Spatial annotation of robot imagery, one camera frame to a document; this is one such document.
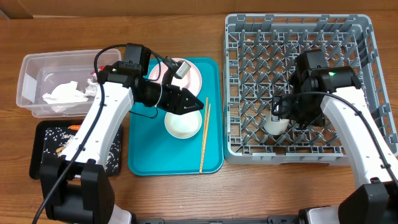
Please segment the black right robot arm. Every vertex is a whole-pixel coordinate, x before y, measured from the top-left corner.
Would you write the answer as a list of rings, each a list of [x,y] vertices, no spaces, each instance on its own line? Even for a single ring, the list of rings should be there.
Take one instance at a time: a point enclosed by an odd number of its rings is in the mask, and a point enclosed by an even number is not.
[[[397,158],[366,106],[350,66],[329,67],[321,50],[295,59],[291,94],[274,96],[264,130],[282,134],[289,121],[301,129],[333,125],[348,157],[356,190],[337,207],[301,209],[296,223],[397,223]]]

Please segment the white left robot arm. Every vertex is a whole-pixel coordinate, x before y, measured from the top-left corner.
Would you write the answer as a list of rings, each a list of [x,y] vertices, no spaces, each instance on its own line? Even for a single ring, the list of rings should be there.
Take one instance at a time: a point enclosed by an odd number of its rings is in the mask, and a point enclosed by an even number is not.
[[[65,223],[135,223],[132,212],[115,204],[115,193],[105,171],[108,153],[134,103],[182,115],[202,110],[204,104],[188,89],[172,84],[191,66],[184,60],[162,57],[141,44],[124,44],[124,58],[98,68],[98,87],[81,127],[60,157],[46,157],[40,166],[42,212]]]

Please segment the white tissue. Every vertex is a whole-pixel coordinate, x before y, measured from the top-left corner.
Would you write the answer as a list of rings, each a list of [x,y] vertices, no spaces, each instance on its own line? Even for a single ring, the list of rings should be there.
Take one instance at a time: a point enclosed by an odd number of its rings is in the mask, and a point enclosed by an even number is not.
[[[85,96],[96,96],[98,83],[92,78],[87,79],[88,86],[85,88]]]
[[[43,100],[51,105],[51,109],[56,113],[61,113],[68,108],[74,107],[72,103],[88,101],[82,91],[77,90],[78,82],[71,81],[57,86],[51,93],[42,95]]]

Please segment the orange carrot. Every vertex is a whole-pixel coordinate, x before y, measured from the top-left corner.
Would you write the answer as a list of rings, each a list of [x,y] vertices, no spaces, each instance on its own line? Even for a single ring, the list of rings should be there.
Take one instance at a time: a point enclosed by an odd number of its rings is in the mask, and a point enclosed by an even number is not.
[[[68,128],[71,129],[71,130],[78,131],[80,129],[80,127],[81,127],[80,125],[71,125]]]

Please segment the red snack wrapper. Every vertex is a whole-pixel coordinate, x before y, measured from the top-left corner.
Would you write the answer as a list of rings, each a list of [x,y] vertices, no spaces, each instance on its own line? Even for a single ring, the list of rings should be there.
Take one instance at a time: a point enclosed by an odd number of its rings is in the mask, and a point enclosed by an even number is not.
[[[100,67],[98,67],[97,71],[100,72],[100,71],[102,71],[103,69],[104,69],[104,66],[100,66]]]

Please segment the rice and peanut food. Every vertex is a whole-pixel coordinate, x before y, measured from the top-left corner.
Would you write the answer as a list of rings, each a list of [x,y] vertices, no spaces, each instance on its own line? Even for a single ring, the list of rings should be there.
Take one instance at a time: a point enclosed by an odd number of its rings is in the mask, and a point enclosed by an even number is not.
[[[59,157],[63,149],[71,143],[76,133],[77,131],[68,127],[47,128],[44,136],[42,159],[44,159],[45,154]],[[109,176],[119,175],[120,173],[121,137],[122,128],[119,128],[107,156],[106,173]]]

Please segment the large pink plate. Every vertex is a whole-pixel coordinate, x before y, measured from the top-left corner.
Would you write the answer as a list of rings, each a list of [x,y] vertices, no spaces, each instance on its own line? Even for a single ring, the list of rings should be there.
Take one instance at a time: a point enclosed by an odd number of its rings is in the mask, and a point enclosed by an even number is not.
[[[202,77],[201,77],[201,73],[199,71],[199,69],[197,68],[196,65],[194,65],[191,61],[184,59],[184,58],[173,58],[174,61],[178,62],[180,60],[185,60],[186,62],[188,62],[191,66],[190,69],[190,81],[188,83],[188,86],[185,87],[186,89],[188,89],[190,92],[192,92],[195,96],[198,96],[200,90],[201,90],[201,86],[202,86]],[[150,66],[149,66],[149,70],[152,70],[152,67],[154,67],[157,64],[157,60],[153,59],[150,61]]]

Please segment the small pink bowl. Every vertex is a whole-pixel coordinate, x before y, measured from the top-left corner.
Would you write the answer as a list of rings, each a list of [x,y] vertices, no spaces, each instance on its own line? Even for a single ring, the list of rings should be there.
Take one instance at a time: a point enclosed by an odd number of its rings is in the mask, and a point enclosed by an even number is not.
[[[154,67],[152,67],[148,79],[156,80],[157,83],[161,83],[167,70],[168,67],[163,62],[161,62],[160,65],[157,63]],[[190,71],[188,71],[188,73],[182,79],[173,77],[171,84],[179,86],[180,88],[185,88],[188,86],[189,81]]]

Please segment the pale green bowl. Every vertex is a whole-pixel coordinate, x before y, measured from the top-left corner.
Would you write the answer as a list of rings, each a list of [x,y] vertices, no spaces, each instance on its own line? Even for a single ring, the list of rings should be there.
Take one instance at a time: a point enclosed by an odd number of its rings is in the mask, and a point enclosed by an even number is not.
[[[183,115],[170,112],[165,114],[164,124],[167,132],[178,139],[188,139],[199,132],[202,125],[200,111],[194,111]]]

